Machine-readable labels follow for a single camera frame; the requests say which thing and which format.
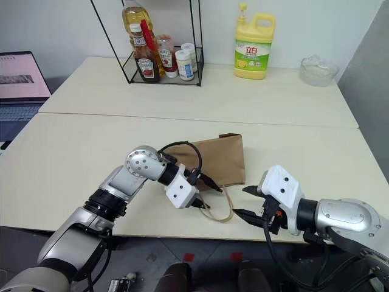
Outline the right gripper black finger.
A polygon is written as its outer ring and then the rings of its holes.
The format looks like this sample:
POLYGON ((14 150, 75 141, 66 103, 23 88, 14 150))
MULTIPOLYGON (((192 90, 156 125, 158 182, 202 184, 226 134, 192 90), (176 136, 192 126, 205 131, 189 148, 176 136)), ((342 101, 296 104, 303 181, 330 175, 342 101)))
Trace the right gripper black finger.
POLYGON ((265 225, 265 220, 252 211, 245 209, 234 209, 233 212, 235 215, 239 216, 246 223, 252 226, 263 228, 265 225))
POLYGON ((246 186, 242 189, 242 191, 256 197, 262 197, 262 193, 258 190, 258 186, 246 186))

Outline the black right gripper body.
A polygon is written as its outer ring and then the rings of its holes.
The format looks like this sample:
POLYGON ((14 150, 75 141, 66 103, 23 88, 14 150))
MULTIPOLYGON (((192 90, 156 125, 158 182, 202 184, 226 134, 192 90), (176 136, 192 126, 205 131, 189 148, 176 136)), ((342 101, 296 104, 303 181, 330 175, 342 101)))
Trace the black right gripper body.
POLYGON ((267 227, 267 230, 275 235, 279 233, 280 228, 287 230, 287 215, 280 203, 270 195, 260 194, 260 197, 264 198, 264 203, 259 227, 267 227))

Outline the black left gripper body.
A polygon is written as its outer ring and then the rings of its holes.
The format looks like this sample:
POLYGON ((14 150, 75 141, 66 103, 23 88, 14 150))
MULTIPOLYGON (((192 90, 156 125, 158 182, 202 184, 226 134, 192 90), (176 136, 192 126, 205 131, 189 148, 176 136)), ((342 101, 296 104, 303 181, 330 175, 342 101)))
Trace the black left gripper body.
MULTIPOLYGON (((187 182, 190 183, 192 186, 195 186, 197 183, 197 180, 199 179, 200 170, 199 169, 193 169, 192 171, 185 170, 185 176, 187 179, 187 182)), ((196 207, 196 199, 198 198, 199 190, 197 187, 195 187, 195 194, 190 198, 189 202, 185 207, 196 207)))

